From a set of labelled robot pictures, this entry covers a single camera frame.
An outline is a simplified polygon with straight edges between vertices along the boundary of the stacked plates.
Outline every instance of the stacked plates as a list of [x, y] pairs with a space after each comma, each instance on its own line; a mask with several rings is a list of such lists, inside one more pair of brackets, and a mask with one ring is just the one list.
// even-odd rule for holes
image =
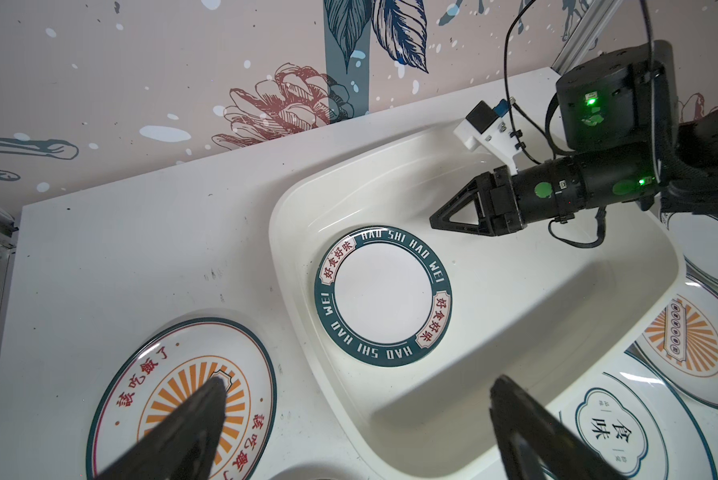
[[624, 477], [717, 478], [706, 438], [684, 401], [629, 353], [611, 362], [559, 418]]

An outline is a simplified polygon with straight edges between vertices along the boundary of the white paint splatter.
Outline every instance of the white paint splatter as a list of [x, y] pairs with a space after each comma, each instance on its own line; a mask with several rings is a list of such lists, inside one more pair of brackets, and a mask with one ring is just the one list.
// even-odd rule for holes
[[151, 138], [158, 141], [176, 142], [189, 140], [191, 134], [180, 128], [163, 127], [162, 125], [146, 125], [140, 129], [143, 137]]
[[215, 10], [220, 6], [220, 0], [201, 0], [201, 5], [204, 5], [210, 10]]

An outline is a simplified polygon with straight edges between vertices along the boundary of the red flower illustration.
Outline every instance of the red flower illustration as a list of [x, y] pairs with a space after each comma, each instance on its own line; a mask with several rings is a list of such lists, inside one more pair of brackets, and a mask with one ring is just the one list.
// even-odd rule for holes
[[232, 150], [354, 117], [348, 90], [312, 67], [284, 64], [255, 93], [231, 89], [234, 103], [225, 109], [231, 133], [212, 141]]

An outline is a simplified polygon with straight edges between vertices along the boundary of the white plate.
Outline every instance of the white plate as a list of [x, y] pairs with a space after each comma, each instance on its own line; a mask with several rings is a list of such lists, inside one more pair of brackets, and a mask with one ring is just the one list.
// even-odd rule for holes
[[[274, 266], [301, 348], [347, 436], [385, 478], [477, 475], [499, 458], [486, 401], [499, 374], [550, 408], [563, 405], [565, 390], [577, 391], [588, 369], [628, 348], [684, 278], [666, 228], [633, 204], [608, 206], [607, 239], [588, 250], [554, 240], [546, 222], [499, 237], [431, 229], [437, 208], [500, 165], [465, 150], [451, 126], [434, 128], [306, 178], [271, 215]], [[557, 234], [594, 240], [594, 214], [582, 212]], [[449, 275], [447, 333], [408, 365], [358, 362], [317, 312], [322, 256], [366, 225], [421, 239]]]
[[105, 470], [213, 376], [226, 385], [227, 407], [210, 478], [247, 478], [271, 434], [276, 379], [258, 337], [219, 318], [171, 326], [127, 360], [92, 421], [88, 478]]
[[706, 438], [690, 410], [629, 353], [611, 362], [559, 417], [626, 478], [717, 478]]
[[365, 226], [322, 256], [314, 302], [322, 326], [355, 359], [402, 366], [442, 340], [453, 293], [433, 249], [393, 226]]
[[718, 408], [718, 293], [688, 275], [636, 345], [681, 390]]
[[718, 285], [718, 216], [663, 214], [690, 266]]

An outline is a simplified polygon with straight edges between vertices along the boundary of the black cable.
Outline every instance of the black cable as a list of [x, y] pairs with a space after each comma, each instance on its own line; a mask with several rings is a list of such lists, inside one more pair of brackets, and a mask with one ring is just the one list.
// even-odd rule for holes
[[513, 107], [517, 109], [519, 115], [522, 115], [527, 121], [533, 124], [533, 127], [535, 127], [541, 135], [544, 137], [546, 136], [546, 132], [544, 132], [544, 130], [537, 123], [535, 123], [532, 118], [528, 117], [527, 114], [524, 113], [524, 110], [519, 107], [519, 104], [516, 101], [513, 102]]
[[546, 137], [546, 141], [549, 143], [549, 147], [551, 147], [551, 151], [553, 151], [556, 155], [562, 155], [564, 156], [570, 156], [575, 155], [575, 150], [562, 150], [561, 148], [557, 147], [554, 143], [554, 139], [551, 138], [551, 120], [554, 118], [554, 112], [559, 107], [559, 97], [554, 94], [554, 96], [551, 98], [551, 101], [549, 102], [549, 107], [546, 109], [546, 131], [544, 132], [544, 136]]
[[655, 45], [652, 40], [652, 22], [650, 12], [647, 10], [647, 0], [640, 0], [642, 6], [642, 17], [645, 20], [647, 31], [647, 72], [650, 78], [650, 151], [652, 152], [652, 169], [655, 171], [655, 178], [660, 182], [660, 162], [655, 149]]
[[551, 220], [549, 222], [549, 234], [556, 238], [557, 240], [563, 241], [567, 245], [574, 246], [575, 248], [594, 248], [595, 246], [599, 246], [604, 242], [604, 233], [605, 233], [605, 220], [604, 216], [607, 212], [605, 212], [605, 207], [600, 206], [600, 208], [596, 211], [596, 240], [591, 242], [590, 244], [582, 244], [580, 242], [573, 242], [572, 240], [567, 240], [566, 238], [561, 238], [559, 236], [554, 235], [554, 231], [551, 230], [551, 225], [556, 220]]
[[[529, 121], [529, 122], [533, 125], [533, 127], [535, 127], [535, 128], [540, 132], [541, 135], [543, 135], [544, 137], [546, 137], [546, 133], [545, 133], [544, 130], [540, 127], [540, 125], [538, 125], [537, 123], [535, 123], [535, 122], [533, 121], [533, 119], [529, 117], [528, 114], [524, 113], [524, 110], [522, 110], [522, 108], [519, 106], [519, 104], [517, 103], [517, 101], [514, 101], [514, 102], [511, 104], [511, 106], [512, 106], [513, 108], [516, 108], [516, 109], [517, 109], [517, 112], [519, 112], [520, 115], [522, 115], [527, 121]], [[551, 152], [551, 154], [553, 155], [554, 160], [556, 160], [556, 154], [555, 154], [554, 152]]]
[[[508, 118], [509, 120], [511, 120], [511, 130], [514, 133], [517, 132], [517, 127], [513, 124], [513, 113], [511, 113], [512, 109], [510, 108], [511, 95], [509, 95], [508, 93], [508, 39], [511, 36], [513, 28], [517, 25], [517, 22], [522, 19], [522, 15], [524, 15], [524, 13], [527, 11], [527, 8], [531, 7], [534, 3], [535, 0], [529, 0], [529, 2], [527, 2], [527, 5], [524, 5], [524, 8], [519, 11], [519, 14], [513, 20], [513, 23], [509, 27], [508, 33], [506, 33], [506, 44], [503, 46], [503, 82], [506, 85], [506, 101], [509, 102]], [[530, 154], [527, 153], [527, 150], [525, 150], [524, 146], [522, 145], [522, 140], [519, 139], [519, 135], [517, 135], [517, 142], [522, 148], [522, 152], [527, 155], [527, 158], [532, 160], [536, 165], [540, 165], [540, 162], [538, 160], [535, 160]]]

